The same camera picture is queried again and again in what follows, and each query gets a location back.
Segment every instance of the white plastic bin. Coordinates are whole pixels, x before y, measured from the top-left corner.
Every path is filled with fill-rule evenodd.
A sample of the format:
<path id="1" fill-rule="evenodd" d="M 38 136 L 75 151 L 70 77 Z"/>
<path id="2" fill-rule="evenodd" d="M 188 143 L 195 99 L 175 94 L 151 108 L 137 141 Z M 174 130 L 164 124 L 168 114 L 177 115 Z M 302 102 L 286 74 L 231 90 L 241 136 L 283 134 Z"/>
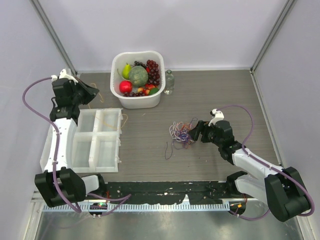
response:
<path id="1" fill-rule="evenodd" d="M 124 79 L 119 76 L 125 65 L 134 64 L 135 61 L 143 62 L 147 64 L 147 60 L 156 61 L 159 65 L 159 73 L 161 82 L 158 86 L 159 91 L 151 96 L 137 96 L 137 97 L 126 97 L 119 91 L 119 84 Z M 115 56 L 112 61 L 111 77 L 110 77 L 110 89 L 113 95 L 115 95 L 126 109 L 146 109 L 157 106 L 160 102 L 161 93 L 164 91 L 166 86 L 166 74 L 165 74 L 165 63 L 160 53 L 156 51 L 137 51 L 137 52 L 123 52 Z"/>
<path id="2" fill-rule="evenodd" d="M 71 157 L 75 173 L 118 172 L 123 119 L 121 111 L 122 108 L 80 110 Z M 49 159 L 52 131 L 50 125 L 40 159 L 42 170 Z"/>

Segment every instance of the green melon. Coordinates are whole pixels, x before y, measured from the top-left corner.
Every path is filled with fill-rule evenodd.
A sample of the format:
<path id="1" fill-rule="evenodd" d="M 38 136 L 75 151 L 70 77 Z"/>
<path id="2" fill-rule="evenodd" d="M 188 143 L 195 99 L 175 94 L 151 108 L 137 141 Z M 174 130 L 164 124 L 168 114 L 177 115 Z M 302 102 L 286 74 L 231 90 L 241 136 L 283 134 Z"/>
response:
<path id="1" fill-rule="evenodd" d="M 134 66 L 129 72 L 129 80 L 135 88 L 142 87 L 148 81 L 148 73 L 142 66 Z"/>

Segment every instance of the glass bottle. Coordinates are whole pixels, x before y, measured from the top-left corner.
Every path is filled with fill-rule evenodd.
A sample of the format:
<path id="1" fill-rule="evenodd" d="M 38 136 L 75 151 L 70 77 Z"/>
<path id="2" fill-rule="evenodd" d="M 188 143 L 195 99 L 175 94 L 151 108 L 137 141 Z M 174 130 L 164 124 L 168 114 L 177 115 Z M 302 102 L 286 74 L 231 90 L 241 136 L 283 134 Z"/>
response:
<path id="1" fill-rule="evenodd" d="M 175 77 L 172 74 L 171 70 L 167 70 L 165 72 L 165 88 L 164 88 L 164 93 L 167 95 L 172 94 L 172 92 L 175 89 Z"/>

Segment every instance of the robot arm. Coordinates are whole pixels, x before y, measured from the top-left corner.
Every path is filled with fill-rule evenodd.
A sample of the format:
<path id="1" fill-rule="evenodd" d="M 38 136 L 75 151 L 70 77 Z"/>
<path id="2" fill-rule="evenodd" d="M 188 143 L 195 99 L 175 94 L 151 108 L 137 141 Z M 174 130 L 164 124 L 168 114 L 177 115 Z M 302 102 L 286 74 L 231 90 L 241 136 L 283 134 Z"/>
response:
<path id="1" fill-rule="evenodd" d="M 211 121 L 199 121 L 189 135 L 197 141 L 201 134 L 201 142 L 218 146 L 221 157 L 230 164 L 242 168 L 227 177 L 229 191 L 233 194 L 247 194 L 268 205 L 272 214 L 281 222 L 285 222 L 311 208 L 307 196 L 291 181 L 274 169 L 279 170 L 304 188 L 299 172 L 293 167 L 282 168 L 250 152 L 248 148 L 235 140 L 230 123 L 224 120 L 221 111 L 213 109 Z M 253 157 L 267 166 L 254 160 Z"/>
<path id="2" fill-rule="evenodd" d="M 59 186 L 65 197 L 71 203 L 85 200 L 86 195 L 92 191 L 105 193 L 105 182 L 100 174 L 79 177 L 72 170 L 72 147 L 76 133 L 80 104 L 88 104 L 98 89 L 90 87 L 75 79 L 63 69 L 58 76 L 52 77 L 52 88 L 57 106 L 53 103 L 50 120 L 59 129 L 59 146 L 57 152 L 56 175 Z M 56 149 L 57 133 L 52 128 L 52 141 L 48 162 L 44 172 L 37 174 L 34 183 L 49 207 L 64 205 L 65 202 L 58 194 L 53 184 L 53 161 Z"/>

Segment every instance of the gray floor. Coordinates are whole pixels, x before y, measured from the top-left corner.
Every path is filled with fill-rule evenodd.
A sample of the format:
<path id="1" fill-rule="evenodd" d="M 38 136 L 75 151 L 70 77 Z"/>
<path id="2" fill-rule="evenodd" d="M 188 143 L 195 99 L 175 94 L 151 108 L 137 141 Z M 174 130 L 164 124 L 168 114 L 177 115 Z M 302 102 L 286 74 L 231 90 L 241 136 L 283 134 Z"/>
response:
<path id="1" fill-rule="evenodd" d="M 171 143 L 169 127 L 174 121 L 211 119 L 210 111 L 231 104 L 246 106 L 252 113 L 255 129 L 246 146 L 265 160 L 277 164 L 270 135 L 248 70 L 177 71 L 175 91 L 162 94 L 154 108 L 123 109 L 128 121 L 120 136 L 118 173 L 104 173 L 106 181 L 223 181 L 239 169 L 220 157 L 212 143 L 200 141 L 188 149 L 174 150 L 165 160 L 166 142 Z M 97 96 L 91 108 L 121 108 L 110 91 L 109 73 L 81 74 L 87 84 L 95 83 L 104 98 Z M 248 114 L 240 108 L 223 110 L 236 140 L 242 142 L 250 131 Z"/>
<path id="2" fill-rule="evenodd" d="M 247 203 L 245 215 L 266 212 L 256 201 Z M 246 221 L 228 212 L 114 213 L 93 219 L 88 213 L 44 212 L 36 240 L 301 240 L 296 218 L 279 222 L 272 214 Z M 59 229 L 57 226 L 69 227 Z"/>

